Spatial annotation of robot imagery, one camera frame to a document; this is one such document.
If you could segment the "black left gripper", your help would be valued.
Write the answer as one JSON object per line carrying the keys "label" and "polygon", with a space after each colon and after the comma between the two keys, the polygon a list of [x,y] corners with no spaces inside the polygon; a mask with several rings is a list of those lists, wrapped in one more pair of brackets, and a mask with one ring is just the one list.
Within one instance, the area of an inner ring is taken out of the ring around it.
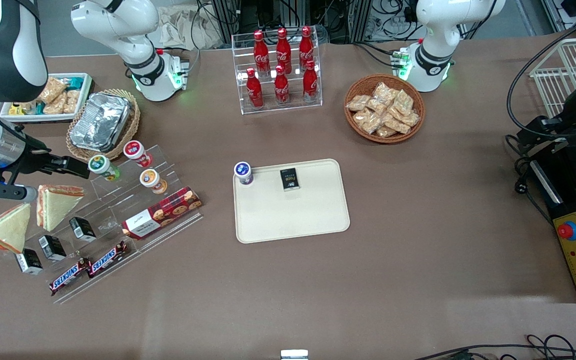
{"label": "black left gripper", "polygon": [[532,119],[525,125],[525,128],[527,130],[521,129],[517,132],[517,144],[520,149],[528,149],[536,145],[541,139],[537,133],[541,133],[543,129],[576,144],[576,89],[567,96],[559,114],[543,121]]}

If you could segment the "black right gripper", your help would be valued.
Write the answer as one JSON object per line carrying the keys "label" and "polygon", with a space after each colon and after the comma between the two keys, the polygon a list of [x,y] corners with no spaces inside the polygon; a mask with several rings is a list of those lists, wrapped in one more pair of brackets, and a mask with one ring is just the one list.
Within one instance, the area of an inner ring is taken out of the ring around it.
{"label": "black right gripper", "polygon": [[25,137],[25,148],[18,158],[17,169],[21,174],[32,174],[36,172],[45,174],[73,174],[83,179],[89,179],[90,170],[87,162],[77,158],[64,158],[53,155],[46,144],[31,136]]}

